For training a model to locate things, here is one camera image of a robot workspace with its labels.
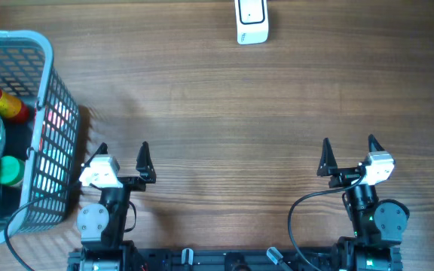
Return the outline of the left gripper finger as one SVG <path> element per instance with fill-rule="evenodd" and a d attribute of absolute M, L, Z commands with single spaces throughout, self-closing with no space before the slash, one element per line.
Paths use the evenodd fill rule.
<path fill-rule="evenodd" d="M 156 172 L 151 161 L 149 145 L 147 142 L 142 143 L 136 159 L 136 170 L 139 172 L 140 178 L 149 184 L 156 182 Z"/>
<path fill-rule="evenodd" d="M 108 145 L 103 142 L 97 149 L 96 151 L 90 156 L 90 158 L 82 163 L 82 167 L 83 168 L 87 168 L 90 166 L 90 162 L 95 158 L 96 155 L 100 155 L 100 154 L 107 154 L 108 153 Z"/>

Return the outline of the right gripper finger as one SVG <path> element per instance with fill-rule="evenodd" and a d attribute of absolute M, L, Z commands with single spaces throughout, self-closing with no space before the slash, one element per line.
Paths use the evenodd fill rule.
<path fill-rule="evenodd" d="M 368 136 L 368 149 L 370 152 L 385 151 L 373 134 Z"/>
<path fill-rule="evenodd" d="M 322 142 L 322 155 L 316 174 L 320 177 L 337 175 L 338 165 L 333 154 L 329 138 L 324 138 Z"/>

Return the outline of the green lid small jar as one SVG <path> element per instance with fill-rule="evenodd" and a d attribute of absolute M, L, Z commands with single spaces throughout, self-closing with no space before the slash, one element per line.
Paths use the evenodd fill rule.
<path fill-rule="evenodd" d="M 23 184 L 25 163 L 12 156 L 0 159 L 0 185 L 7 187 L 21 187 Z"/>

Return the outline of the red sauce bottle green cap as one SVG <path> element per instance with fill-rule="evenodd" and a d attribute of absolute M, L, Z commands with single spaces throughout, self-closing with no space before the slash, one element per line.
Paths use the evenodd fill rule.
<path fill-rule="evenodd" d="M 0 116 L 13 123 L 25 123 L 29 119 L 29 108 L 16 96 L 0 88 Z"/>

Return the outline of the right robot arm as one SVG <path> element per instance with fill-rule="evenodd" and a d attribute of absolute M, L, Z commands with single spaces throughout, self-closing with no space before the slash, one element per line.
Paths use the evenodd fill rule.
<path fill-rule="evenodd" d="M 399 245 L 408 225 L 409 209 L 394 199 L 380 200 L 375 186 L 388 180 L 395 160 L 377 139 L 368 137 L 369 152 L 355 167 L 337 165 L 329 139 L 324 139 L 317 175 L 330 177 L 329 187 L 343 192 L 353 237 L 341 237 L 332 246 L 333 270 L 402 270 Z"/>

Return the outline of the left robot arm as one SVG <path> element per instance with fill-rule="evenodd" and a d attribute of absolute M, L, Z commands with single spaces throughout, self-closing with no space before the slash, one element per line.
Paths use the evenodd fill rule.
<path fill-rule="evenodd" d="M 147 184 L 156 182 L 148 143 L 142 143 L 137 155 L 138 175 L 120 177 L 119 170 L 115 156 L 108 153 L 105 143 L 81 165 L 81 184 L 95 187 L 101 194 L 99 202 L 83 207 L 78 213 L 77 228 L 82 248 L 69 254 L 68 270 L 148 269 L 134 242 L 124 240 L 124 234 L 132 230 L 126 227 L 128 210 L 136 208 L 130 201 L 130 194 L 133 191 L 144 192 Z"/>

